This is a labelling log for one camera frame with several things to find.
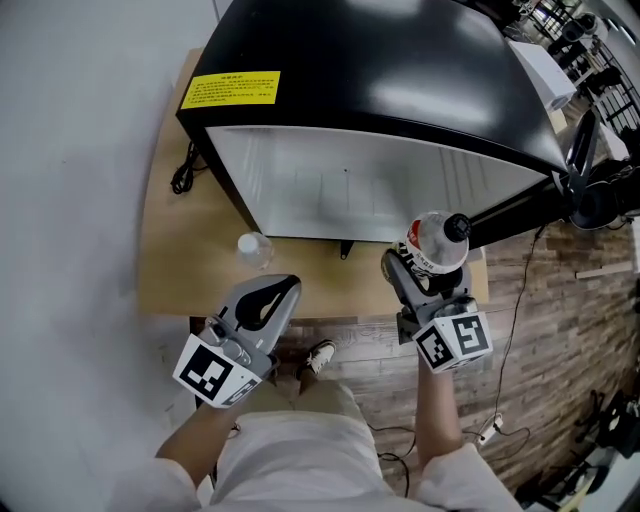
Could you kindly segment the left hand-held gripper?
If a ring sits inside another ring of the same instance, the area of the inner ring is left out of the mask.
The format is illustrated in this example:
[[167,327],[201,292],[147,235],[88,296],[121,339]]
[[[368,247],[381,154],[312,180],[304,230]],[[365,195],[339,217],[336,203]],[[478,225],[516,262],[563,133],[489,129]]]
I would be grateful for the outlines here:
[[242,401],[274,369],[272,353],[301,292],[301,281],[292,274],[262,275],[237,284],[221,312],[188,337],[173,379],[213,408]]

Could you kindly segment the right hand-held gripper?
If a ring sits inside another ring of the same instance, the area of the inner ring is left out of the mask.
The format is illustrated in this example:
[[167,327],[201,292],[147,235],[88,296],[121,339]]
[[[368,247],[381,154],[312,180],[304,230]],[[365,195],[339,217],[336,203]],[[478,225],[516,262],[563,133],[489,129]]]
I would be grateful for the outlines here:
[[399,343],[414,344],[432,373],[451,371],[492,353],[486,314],[468,296],[472,273],[467,263],[428,278],[428,295],[443,299],[435,302],[396,251],[385,252],[385,274],[402,305],[397,314]]

